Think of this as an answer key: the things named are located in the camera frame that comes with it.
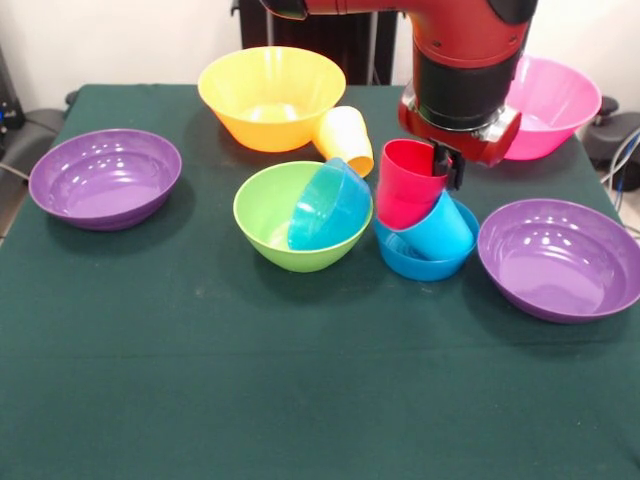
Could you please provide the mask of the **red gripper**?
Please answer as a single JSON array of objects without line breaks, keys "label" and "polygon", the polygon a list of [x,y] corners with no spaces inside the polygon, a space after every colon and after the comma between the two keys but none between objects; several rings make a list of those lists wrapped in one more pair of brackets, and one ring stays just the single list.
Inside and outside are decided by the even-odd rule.
[{"label": "red gripper", "polygon": [[519,131],[521,117],[516,109],[504,106],[498,110],[494,120],[480,128],[443,129],[421,115],[411,83],[405,86],[398,104],[400,126],[409,134],[435,144],[433,175],[447,175],[447,189],[450,191],[461,188],[465,160],[486,166],[502,161]]}]

